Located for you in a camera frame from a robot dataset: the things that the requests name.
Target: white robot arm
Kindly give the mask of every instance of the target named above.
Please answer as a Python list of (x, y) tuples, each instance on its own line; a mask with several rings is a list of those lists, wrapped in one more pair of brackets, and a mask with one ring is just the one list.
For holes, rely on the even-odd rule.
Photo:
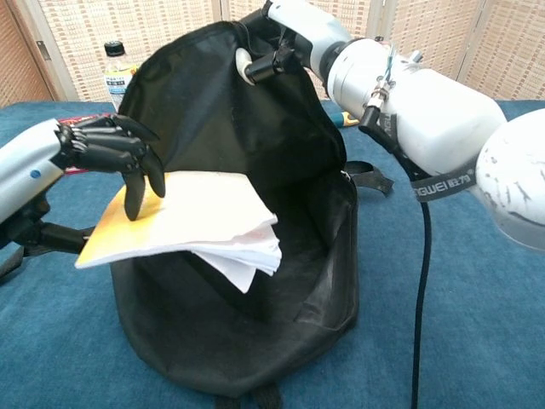
[[(296, 56), (363, 132), (420, 172), (418, 200), (468, 190), (509, 238), (545, 250), (545, 109), (508, 123), (488, 96), (422, 66), (418, 51), (405, 57), (391, 45), (352, 38), (304, 0), (268, 0), (244, 24), (251, 19), (268, 20), (282, 35), (270, 57), (252, 61), (237, 50), (246, 82), (287, 71)], [(395, 118), (395, 135), (377, 124), (384, 114)]]
[(144, 197), (144, 175), (158, 196), (165, 195), (163, 166), (149, 146), (157, 139), (143, 125), (115, 114), (74, 125), (50, 119), (19, 134), (0, 149), (0, 248), (14, 241), (81, 251), (82, 232), (41, 221), (49, 211), (46, 192), (71, 166), (120, 172), (127, 185), (125, 212), (134, 220)]

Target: white paper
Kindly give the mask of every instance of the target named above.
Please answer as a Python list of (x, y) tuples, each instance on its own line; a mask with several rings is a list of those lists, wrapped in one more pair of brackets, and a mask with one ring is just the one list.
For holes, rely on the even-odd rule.
[(241, 292), (244, 294), (248, 292), (255, 276), (254, 267), (225, 257), (203, 253), (201, 251), (194, 251), (193, 253), (225, 275), (235, 287), (241, 290)]

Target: robot finger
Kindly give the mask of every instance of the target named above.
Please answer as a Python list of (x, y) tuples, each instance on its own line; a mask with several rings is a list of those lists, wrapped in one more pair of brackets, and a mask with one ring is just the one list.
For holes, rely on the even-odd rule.
[(115, 128), (115, 124), (109, 115), (100, 115), (98, 117), (92, 117), (89, 119), (84, 119), (83, 121), (76, 122), (72, 125), (72, 128), (82, 129), (88, 127), (109, 127)]
[(146, 154), (146, 144), (139, 138), (132, 136), (116, 135), (115, 133), (102, 134), (97, 132), (88, 132), (85, 134), (79, 134), (74, 132), (76, 139), (86, 141), (89, 145), (96, 145), (101, 147), (110, 147), (117, 151), (129, 152), (131, 155), (141, 158)]
[(135, 157), (127, 151), (118, 151), (94, 144), (84, 145), (82, 143), (80, 146), (78, 141), (74, 141), (73, 146), (77, 152), (75, 165), (82, 169), (125, 173), (139, 167)]
[(144, 192), (146, 191), (144, 174), (140, 169), (135, 169), (123, 173), (123, 180), (127, 187), (124, 201), (125, 214), (129, 220), (134, 221), (138, 217), (142, 201), (144, 200)]
[(153, 192), (163, 198), (165, 195), (163, 164), (150, 147), (146, 147), (146, 154), (141, 159), (141, 168), (146, 172)]
[(110, 119), (116, 126), (120, 126), (124, 130), (127, 130), (129, 132), (129, 136), (136, 136), (146, 143), (159, 140), (158, 136), (151, 132), (146, 126), (129, 117), (114, 114), (110, 117)]

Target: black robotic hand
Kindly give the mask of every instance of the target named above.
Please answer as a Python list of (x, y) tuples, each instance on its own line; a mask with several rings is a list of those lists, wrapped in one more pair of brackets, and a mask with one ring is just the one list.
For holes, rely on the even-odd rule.
[(103, 115), (72, 125), (60, 125), (56, 132), (61, 151), (53, 160), (62, 169), (76, 166), (101, 172), (120, 172), (127, 186), (125, 212), (138, 217), (148, 177), (153, 192), (164, 197), (164, 168), (150, 148), (158, 137), (144, 125), (122, 115)]

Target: blue tablecloth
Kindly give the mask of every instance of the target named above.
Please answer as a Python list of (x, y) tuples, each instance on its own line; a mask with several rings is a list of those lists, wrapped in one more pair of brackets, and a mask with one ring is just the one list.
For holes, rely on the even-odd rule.
[[(545, 101), (501, 106), (513, 118)], [(0, 110), (0, 146), (47, 118), (111, 110), (110, 104), (16, 104)], [(287, 409), (404, 408), (422, 258), (420, 208), (393, 158), (356, 129), (342, 134), (349, 159), (372, 162), (396, 184), (387, 199), (359, 192), (356, 328), (283, 380), (280, 391)], [(121, 186), (118, 175), (65, 177), (49, 194), (46, 220), (92, 226)], [(506, 240), (468, 193), (434, 202), (431, 211), (421, 407), (545, 407), (545, 255)], [(13, 249), (0, 251), (0, 261)], [(109, 269), (76, 270), (75, 258), (32, 258), (0, 282), (0, 408), (212, 408), (210, 396), (172, 384), (135, 356), (118, 322)]]

